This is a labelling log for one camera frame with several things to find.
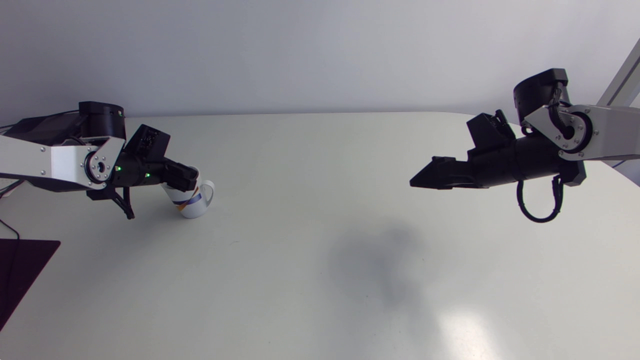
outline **black cable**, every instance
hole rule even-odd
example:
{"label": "black cable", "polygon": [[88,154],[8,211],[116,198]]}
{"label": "black cable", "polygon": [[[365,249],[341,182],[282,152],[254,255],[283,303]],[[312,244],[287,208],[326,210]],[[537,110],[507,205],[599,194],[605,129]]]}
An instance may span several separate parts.
{"label": "black cable", "polygon": [[9,265],[9,271],[6,274],[6,288],[4,289],[4,304],[6,305],[7,303],[9,303],[9,281],[11,280],[11,275],[13,273],[13,264],[15,263],[15,258],[17,258],[17,256],[18,256],[18,247],[20,247],[20,243],[19,243],[20,242],[20,233],[18,233],[18,231],[16,229],[14,229],[11,226],[9,226],[6,222],[2,221],[2,219],[0,219],[0,223],[2,223],[7,228],[11,229],[11,231],[13,231],[15,233],[16,237],[17,237],[17,239],[16,239],[17,242],[15,244],[15,249],[13,250],[13,256],[11,258],[11,264]]}
{"label": "black cable", "polygon": [[24,180],[18,180],[16,182],[14,182],[13,184],[9,185],[9,186],[5,186],[4,188],[2,188],[2,190],[0,190],[0,199],[2,199],[2,197],[10,192],[11,190],[17,188],[18,186],[20,186],[22,183],[24,183]]}
{"label": "black cable", "polygon": [[573,137],[574,130],[565,125],[560,119],[560,111],[558,110],[558,106],[560,105],[560,96],[562,95],[562,89],[560,89],[559,85],[556,85],[554,88],[553,97],[551,101],[549,101],[549,118],[551,119],[551,123],[556,127],[556,129],[560,130],[560,133],[564,136],[565,139],[570,139]]}
{"label": "black cable", "polygon": [[76,138],[75,136],[69,136],[69,139],[77,142],[78,144],[80,144],[82,146],[86,145],[86,143],[84,141],[80,140],[79,138]]}
{"label": "black cable", "polygon": [[564,185],[561,183],[560,175],[554,176],[553,180],[551,180],[551,184],[553,187],[554,199],[556,200],[556,206],[553,212],[551,212],[551,215],[547,216],[546,218],[536,218],[535,216],[531,215],[531,213],[527,210],[526,206],[524,205],[524,199],[522,195],[522,192],[524,190],[524,181],[520,180],[518,182],[518,189],[516,191],[516,197],[518,198],[518,205],[520,206],[520,210],[522,210],[522,213],[524,214],[524,216],[526,216],[529,220],[542,224],[555,219],[556,216],[560,214],[560,208],[562,208],[562,201],[564,197],[564,191],[563,191]]}
{"label": "black cable", "polygon": [[526,126],[521,127],[521,128],[520,128],[520,131],[522,132],[522,134],[523,134],[524,136],[532,136],[532,135],[534,135],[534,134],[535,134],[535,132],[536,132],[536,130],[535,130],[535,129],[533,129],[533,128],[532,128],[532,129],[529,129],[529,128],[528,128],[528,127],[526,127]]}
{"label": "black cable", "polygon": [[[60,116],[60,115],[64,115],[64,114],[71,114],[71,113],[77,113],[78,110],[68,110],[68,111],[63,111],[61,113],[55,113],[55,114],[51,114],[51,115],[46,115],[44,117],[52,117],[52,116]],[[0,129],[6,129],[7,127],[12,127],[17,125],[18,123],[16,122],[15,124],[11,124],[11,125],[3,125],[0,126]]]}
{"label": "black cable", "polygon": [[0,223],[2,223],[4,226],[6,226],[7,228],[9,228],[9,230],[13,231],[15,233],[15,235],[18,237],[17,239],[20,240],[20,233],[18,233],[18,231],[12,227],[10,227],[6,222],[4,222],[2,219],[0,219]]}

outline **white wall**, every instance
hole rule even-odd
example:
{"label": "white wall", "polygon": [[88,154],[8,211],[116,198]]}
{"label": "white wall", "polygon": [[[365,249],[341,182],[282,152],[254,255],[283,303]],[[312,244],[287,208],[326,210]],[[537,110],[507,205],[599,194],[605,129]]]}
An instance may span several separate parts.
{"label": "white wall", "polygon": [[[0,333],[1,359],[632,359],[640,192],[601,163],[538,225],[514,186],[410,188],[465,158],[467,115],[129,119],[216,183],[184,220],[157,186],[137,219],[28,186],[0,202],[62,241]],[[552,207],[549,179],[527,203]],[[0,228],[0,236],[10,236]]]}
{"label": "white wall", "polygon": [[596,103],[640,33],[629,0],[0,2],[0,124],[122,105],[129,116],[437,110],[515,115],[565,67]]}

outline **white table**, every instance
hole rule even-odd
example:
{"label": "white table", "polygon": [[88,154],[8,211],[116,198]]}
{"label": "white table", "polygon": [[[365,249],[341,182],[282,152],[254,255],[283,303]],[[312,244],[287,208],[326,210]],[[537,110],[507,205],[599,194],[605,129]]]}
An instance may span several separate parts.
{"label": "white table", "polygon": [[[0,333],[0,359],[632,359],[640,189],[601,163],[539,225],[515,185],[410,188],[466,159],[468,115],[128,119],[216,183],[202,218],[159,186],[136,219],[22,186],[0,218],[62,246]],[[552,208],[550,179],[525,189]],[[0,236],[11,236],[0,228]]]}

